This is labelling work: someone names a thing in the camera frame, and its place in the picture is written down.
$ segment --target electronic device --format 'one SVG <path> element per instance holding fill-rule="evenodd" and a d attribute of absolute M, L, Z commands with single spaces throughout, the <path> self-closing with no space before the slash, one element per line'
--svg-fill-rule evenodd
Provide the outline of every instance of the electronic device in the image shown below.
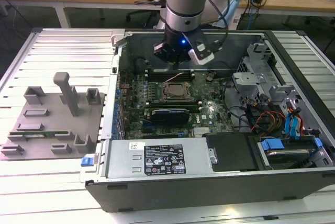
<path fill-rule="evenodd" d="M 70 69 L 47 81 L 51 92 L 20 89 L 26 102 L 0 159 L 82 157 L 80 181 L 106 212 L 292 200 L 335 184 L 334 65 L 302 32 L 200 30 L 206 0 L 196 1 L 167 0 L 170 29 L 107 32 L 108 80 L 77 92 Z M 49 33 L 35 30 L 29 46 L 39 51 Z M 221 50 L 207 48 L 223 37 Z M 179 46 L 158 58 L 164 42 L 188 42 L 184 61 Z M 211 61 L 200 62 L 204 49 Z M 34 64 L 17 57 L 4 98 L 14 72 Z"/>
<path fill-rule="evenodd" d="M 80 175 L 104 211 L 299 199 L 335 183 L 335 118 L 292 60 L 315 54 L 303 35 L 231 31 L 212 62 L 176 70 L 150 50 L 164 31 L 112 38 L 115 97 Z"/>

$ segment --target gray side panel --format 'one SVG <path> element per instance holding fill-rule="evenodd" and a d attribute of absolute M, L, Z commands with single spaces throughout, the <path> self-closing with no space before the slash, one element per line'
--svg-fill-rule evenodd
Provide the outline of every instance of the gray side panel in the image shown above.
<path fill-rule="evenodd" d="M 335 174 L 309 172 L 85 187 L 104 211 L 118 212 L 300 199 L 334 183 Z"/>
<path fill-rule="evenodd" d="M 274 35 L 285 48 L 292 60 L 298 66 L 307 81 L 335 115 L 335 69 L 326 56 L 313 46 L 307 37 L 294 33 L 278 33 Z M 276 65 L 286 84 L 291 84 L 290 78 L 280 63 Z"/>

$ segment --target blue connector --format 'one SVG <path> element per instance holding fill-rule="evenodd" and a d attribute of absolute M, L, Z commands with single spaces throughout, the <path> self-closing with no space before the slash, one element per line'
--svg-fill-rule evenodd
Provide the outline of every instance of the blue connector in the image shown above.
<path fill-rule="evenodd" d="M 284 149 L 281 139 L 265 139 L 261 142 L 264 151 Z"/>
<path fill-rule="evenodd" d="M 86 167 L 86 166 L 93 166 L 94 165 L 94 158 L 89 157 L 83 157 L 80 166 Z"/>
<path fill-rule="evenodd" d="M 323 147 L 322 141 L 319 138 L 314 138 L 314 142 L 318 148 Z"/>

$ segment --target table leg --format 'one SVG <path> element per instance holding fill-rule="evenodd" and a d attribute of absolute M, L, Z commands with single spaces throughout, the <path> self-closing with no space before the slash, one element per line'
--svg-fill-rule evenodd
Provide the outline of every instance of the table leg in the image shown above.
<path fill-rule="evenodd" d="M 100 20 L 105 20 L 105 11 L 103 8 L 99 9 Z"/>
<path fill-rule="evenodd" d="M 67 14 L 65 13 L 64 7 L 59 6 L 59 7 L 54 7 L 56 10 L 57 16 L 59 23 L 63 29 L 68 29 L 71 28 L 70 20 Z"/>
<path fill-rule="evenodd" d="M 3 5 L 3 4 L 0 5 L 0 15 L 2 15 L 2 16 L 8 16 L 8 11 L 6 9 L 6 6 Z"/>
<path fill-rule="evenodd" d="M 289 23 L 291 17 L 292 17 L 292 16 L 287 16 L 287 17 L 285 18 L 285 20 L 283 21 L 283 25 L 287 25 L 287 24 Z"/>

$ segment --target warning label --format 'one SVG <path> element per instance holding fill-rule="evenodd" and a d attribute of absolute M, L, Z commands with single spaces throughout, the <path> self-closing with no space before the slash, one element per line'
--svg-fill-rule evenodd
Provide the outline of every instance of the warning label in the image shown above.
<path fill-rule="evenodd" d="M 146 175 L 186 173 L 183 145 L 154 145 L 144 147 Z"/>

